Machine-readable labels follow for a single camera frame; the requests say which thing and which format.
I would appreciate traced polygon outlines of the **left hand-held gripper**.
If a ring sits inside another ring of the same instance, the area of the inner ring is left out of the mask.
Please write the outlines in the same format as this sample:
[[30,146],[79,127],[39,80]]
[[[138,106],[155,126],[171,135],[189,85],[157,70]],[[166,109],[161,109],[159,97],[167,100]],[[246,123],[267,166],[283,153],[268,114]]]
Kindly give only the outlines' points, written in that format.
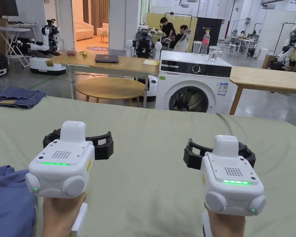
[[[30,162],[26,185],[31,193],[43,198],[72,199],[86,193],[94,160],[108,160],[113,154],[111,132],[85,137],[86,124],[66,121],[43,139],[43,150]],[[88,212],[82,203],[71,232],[81,232]]]

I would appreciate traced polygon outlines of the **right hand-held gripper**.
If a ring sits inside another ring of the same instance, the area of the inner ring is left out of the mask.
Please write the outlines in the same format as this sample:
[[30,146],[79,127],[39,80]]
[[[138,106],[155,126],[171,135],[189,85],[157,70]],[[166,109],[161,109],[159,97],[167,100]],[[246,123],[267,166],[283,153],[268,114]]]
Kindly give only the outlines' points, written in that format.
[[204,202],[211,211],[244,217],[263,211],[266,197],[253,169],[255,153],[235,136],[215,136],[213,148],[196,144],[190,138],[183,161],[188,168],[201,168]]

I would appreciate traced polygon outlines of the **person's right hand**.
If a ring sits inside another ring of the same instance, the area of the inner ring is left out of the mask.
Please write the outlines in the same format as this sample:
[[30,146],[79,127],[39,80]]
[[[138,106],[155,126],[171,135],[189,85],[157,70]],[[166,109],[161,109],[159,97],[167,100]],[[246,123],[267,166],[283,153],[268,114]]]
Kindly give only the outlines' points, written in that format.
[[244,216],[217,214],[204,204],[209,216],[213,237],[243,237],[246,219]]

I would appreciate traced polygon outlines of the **person's left hand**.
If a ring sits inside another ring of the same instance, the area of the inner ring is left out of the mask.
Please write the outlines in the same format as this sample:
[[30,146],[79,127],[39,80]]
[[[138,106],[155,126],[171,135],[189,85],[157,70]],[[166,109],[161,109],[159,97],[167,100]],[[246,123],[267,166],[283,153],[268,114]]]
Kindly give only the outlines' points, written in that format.
[[72,199],[43,198],[42,237],[68,237],[87,194]]

